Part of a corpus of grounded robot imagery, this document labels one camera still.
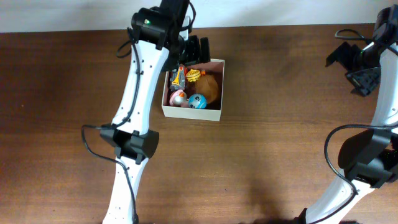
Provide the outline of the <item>yellow round plastic toy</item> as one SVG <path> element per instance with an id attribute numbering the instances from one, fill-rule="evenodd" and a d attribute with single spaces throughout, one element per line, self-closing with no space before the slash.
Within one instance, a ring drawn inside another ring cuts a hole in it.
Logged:
<path id="1" fill-rule="evenodd" d="M 185 75 L 186 81 L 189 83 L 196 82 L 201 77 L 201 71 L 196 69 L 190 69 Z"/>

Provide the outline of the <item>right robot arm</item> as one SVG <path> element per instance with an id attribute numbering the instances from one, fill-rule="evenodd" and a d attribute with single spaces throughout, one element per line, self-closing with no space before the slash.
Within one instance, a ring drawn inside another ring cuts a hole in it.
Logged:
<path id="1" fill-rule="evenodd" d="M 326 65 L 340 63 L 353 92 L 368 96 L 378 89 L 371 124 L 359 124 L 361 133 L 341 146 L 336 178 L 325 193 L 294 218 L 294 223 L 344 223 L 346 214 L 367 194 L 397 180 L 397 5 L 377 15 L 373 36 L 353 30 L 327 58 Z"/>

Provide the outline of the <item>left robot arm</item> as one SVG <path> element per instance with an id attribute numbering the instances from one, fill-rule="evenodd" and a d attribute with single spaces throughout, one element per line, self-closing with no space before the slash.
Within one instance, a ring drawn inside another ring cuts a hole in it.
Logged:
<path id="1" fill-rule="evenodd" d="M 159 143 L 159 133 L 149 129 L 149 115 L 160 73 L 210 60 L 208 39 L 190 35 L 193 20 L 186 13 L 192 8 L 189 0 L 163 0 L 158 7 L 140 9 L 127 28 L 129 75 L 116 115 L 100 131 L 116 155 L 112 160 L 116 174 L 103 223 L 139 221 L 139 182 Z"/>

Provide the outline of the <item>grey red toy truck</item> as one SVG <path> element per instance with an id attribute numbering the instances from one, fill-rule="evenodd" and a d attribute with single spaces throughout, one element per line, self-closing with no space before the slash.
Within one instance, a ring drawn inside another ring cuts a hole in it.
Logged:
<path id="1" fill-rule="evenodd" d="M 172 70 L 169 80 L 169 88 L 171 91 L 184 90 L 185 89 L 185 75 L 187 74 L 187 68 L 185 65 L 179 65 L 178 68 Z"/>

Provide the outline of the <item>blue ball toy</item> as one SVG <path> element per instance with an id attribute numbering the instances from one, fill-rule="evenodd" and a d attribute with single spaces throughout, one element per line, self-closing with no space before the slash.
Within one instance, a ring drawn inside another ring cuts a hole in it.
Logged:
<path id="1" fill-rule="evenodd" d="M 205 109 L 207 106 L 207 100 L 201 94 L 193 94 L 188 99 L 188 106 L 193 109 Z"/>

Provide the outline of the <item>pink white duck toy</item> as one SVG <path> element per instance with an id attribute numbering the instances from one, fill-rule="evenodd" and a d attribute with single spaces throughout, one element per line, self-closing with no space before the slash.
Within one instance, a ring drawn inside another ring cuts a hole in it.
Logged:
<path id="1" fill-rule="evenodd" d="M 173 92 L 169 99 L 170 106 L 188 108 L 187 94 L 183 90 Z"/>

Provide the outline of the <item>brown plush bear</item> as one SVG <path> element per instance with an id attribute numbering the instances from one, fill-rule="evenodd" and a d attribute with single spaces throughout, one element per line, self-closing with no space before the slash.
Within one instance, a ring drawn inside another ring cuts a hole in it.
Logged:
<path id="1" fill-rule="evenodd" d="M 195 82 L 195 93 L 205 97 L 208 104 L 219 99 L 220 88 L 214 75 L 204 75 Z"/>

